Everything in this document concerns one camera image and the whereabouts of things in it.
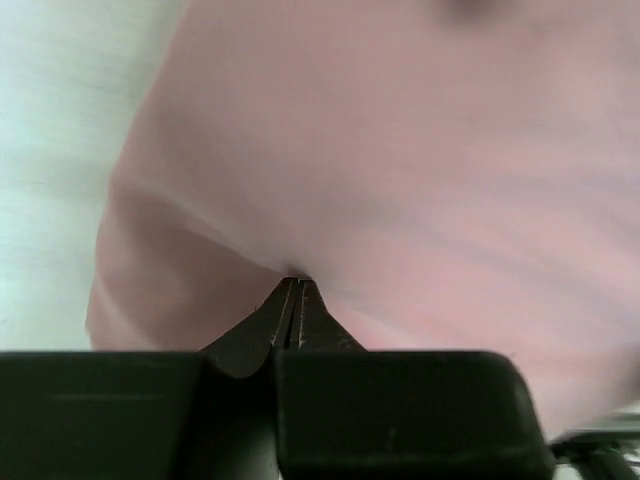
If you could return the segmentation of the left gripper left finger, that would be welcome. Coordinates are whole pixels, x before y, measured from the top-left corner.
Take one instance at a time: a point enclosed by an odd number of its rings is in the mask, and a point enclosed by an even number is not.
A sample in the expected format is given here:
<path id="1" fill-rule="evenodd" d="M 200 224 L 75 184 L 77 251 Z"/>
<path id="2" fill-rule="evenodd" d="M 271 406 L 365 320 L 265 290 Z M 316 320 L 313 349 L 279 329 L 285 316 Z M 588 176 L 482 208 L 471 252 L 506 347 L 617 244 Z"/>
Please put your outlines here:
<path id="1" fill-rule="evenodd" d="M 200 352 L 5 352 L 5 479 L 276 479 L 271 356 L 295 283 Z"/>

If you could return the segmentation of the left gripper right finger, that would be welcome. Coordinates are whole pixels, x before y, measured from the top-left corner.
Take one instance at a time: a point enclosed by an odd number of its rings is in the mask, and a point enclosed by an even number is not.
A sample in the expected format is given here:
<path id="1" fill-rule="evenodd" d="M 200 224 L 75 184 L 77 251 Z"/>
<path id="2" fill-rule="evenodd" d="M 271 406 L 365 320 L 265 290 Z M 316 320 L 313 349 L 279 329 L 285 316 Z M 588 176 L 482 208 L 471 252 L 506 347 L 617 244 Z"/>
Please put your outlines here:
<path id="1" fill-rule="evenodd" d="M 549 479 L 529 389 L 503 355 L 367 351 L 316 285 L 286 281 L 272 353 L 277 460 L 286 479 Z"/>

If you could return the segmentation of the pink trousers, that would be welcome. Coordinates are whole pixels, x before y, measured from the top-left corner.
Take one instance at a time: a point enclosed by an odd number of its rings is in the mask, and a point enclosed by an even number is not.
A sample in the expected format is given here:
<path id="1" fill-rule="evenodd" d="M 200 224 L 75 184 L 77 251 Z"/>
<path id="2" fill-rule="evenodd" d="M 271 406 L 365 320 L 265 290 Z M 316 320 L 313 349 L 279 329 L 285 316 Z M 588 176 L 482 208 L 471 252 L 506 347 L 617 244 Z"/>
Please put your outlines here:
<path id="1" fill-rule="evenodd" d="M 103 350 L 199 349 L 285 275 L 373 349 L 482 349 L 547 436 L 639 397 L 635 1 L 194 1 L 99 228 Z"/>

